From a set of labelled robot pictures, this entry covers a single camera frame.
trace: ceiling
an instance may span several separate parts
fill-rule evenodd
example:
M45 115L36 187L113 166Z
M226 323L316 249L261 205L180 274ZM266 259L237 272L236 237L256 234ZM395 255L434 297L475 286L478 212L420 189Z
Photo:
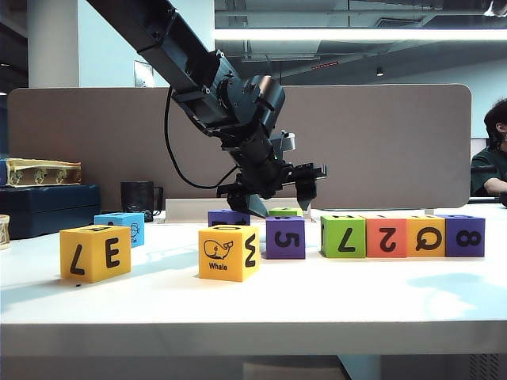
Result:
M27 87L28 74L26 0L0 0L0 92Z
M507 17L484 17L490 0L214 0L215 26L239 28L504 29ZM28 85L26 0L0 0L0 92ZM243 77L272 74L283 83L365 83L372 67L396 75L507 58L499 43L371 44L367 41L217 41ZM431 62L431 67L421 65Z

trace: green block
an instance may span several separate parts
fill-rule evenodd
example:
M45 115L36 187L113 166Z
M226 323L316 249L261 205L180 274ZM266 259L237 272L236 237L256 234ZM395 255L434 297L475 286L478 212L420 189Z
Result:
M320 218L321 250L328 258L366 257L366 219L327 215Z
M303 210L296 207L275 207L269 210L269 216L303 216Z

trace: letter block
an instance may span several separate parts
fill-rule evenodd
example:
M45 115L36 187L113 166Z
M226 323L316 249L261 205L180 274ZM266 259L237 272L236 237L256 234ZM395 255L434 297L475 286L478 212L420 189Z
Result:
M366 221L350 215L326 215L321 221L321 248L328 258L366 257Z
M406 218L364 216L367 257L406 257Z
M438 216L445 218L445 256L484 257L484 218L467 215Z
M130 227L96 225L60 231L62 278L96 283L130 271Z
M219 224L234 224L236 226L249 226L250 215L232 210L208 211L208 227Z
M261 263L256 226L213 226L199 231L199 277L242 282Z
M269 216L303 216L303 210L297 207L275 207L268 213Z
M408 257L445 257L445 219L434 215L407 218Z
M266 259L304 259L304 219L301 216L266 218Z
M144 244L143 212L114 212L112 214L95 215L93 222L107 226L130 227L132 248Z

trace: whale drawing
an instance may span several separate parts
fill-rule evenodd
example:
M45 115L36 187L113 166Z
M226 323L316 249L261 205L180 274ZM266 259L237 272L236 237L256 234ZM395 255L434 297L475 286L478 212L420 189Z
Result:
M214 240L207 240L204 242L204 253L211 259L223 260L229 254L233 244L233 241L220 244Z

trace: fluorescent light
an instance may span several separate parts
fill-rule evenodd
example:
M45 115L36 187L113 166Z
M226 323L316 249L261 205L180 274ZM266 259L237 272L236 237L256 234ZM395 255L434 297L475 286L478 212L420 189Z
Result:
M507 29L216 29L216 40L505 41Z

